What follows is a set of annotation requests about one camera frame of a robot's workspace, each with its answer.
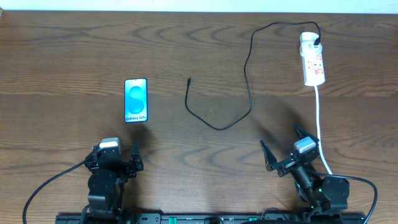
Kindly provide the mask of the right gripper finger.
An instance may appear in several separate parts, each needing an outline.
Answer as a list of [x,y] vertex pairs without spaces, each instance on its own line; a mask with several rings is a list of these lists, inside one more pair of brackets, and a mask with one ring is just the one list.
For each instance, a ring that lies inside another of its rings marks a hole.
[[266,170],[267,171],[273,171],[275,169],[275,165],[277,164],[277,159],[269,149],[268,145],[265,143],[264,140],[260,141],[262,151],[264,153],[264,159],[266,163]]
[[301,127],[299,124],[297,123],[294,124],[294,130],[299,139],[304,139],[309,137],[311,140],[315,142],[317,146],[319,145],[320,140],[316,136],[310,134],[308,131],[303,129],[303,127]]

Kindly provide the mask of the blue Galaxy smartphone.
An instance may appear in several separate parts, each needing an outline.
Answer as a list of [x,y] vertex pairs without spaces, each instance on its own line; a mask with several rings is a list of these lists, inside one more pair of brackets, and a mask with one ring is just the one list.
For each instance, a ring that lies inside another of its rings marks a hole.
[[148,91],[146,78],[124,82],[124,121],[140,123],[148,120]]

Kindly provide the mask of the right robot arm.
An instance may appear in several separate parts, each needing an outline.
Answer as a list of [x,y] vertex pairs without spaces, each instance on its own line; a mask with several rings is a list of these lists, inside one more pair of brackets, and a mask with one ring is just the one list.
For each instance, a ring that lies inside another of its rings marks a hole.
[[348,208],[349,182],[344,178],[320,177],[312,166],[319,155],[320,140],[294,125],[298,141],[294,143],[290,156],[278,161],[265,141],[261,141],[266,169],[276,170],[279,177],[291,174],[298,194],[316,212],[340,212]]

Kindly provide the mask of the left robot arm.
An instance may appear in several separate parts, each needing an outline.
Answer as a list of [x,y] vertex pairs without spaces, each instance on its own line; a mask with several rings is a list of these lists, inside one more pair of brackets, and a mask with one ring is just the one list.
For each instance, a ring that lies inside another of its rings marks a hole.
[[133,141],[130,159],[122,161],[119,138],[103,139],[85,158],[91,172],[88,179],[88,205],[81,223],[135,223],[134,215],[123,209],[124,185],[144,170],[137,142]]

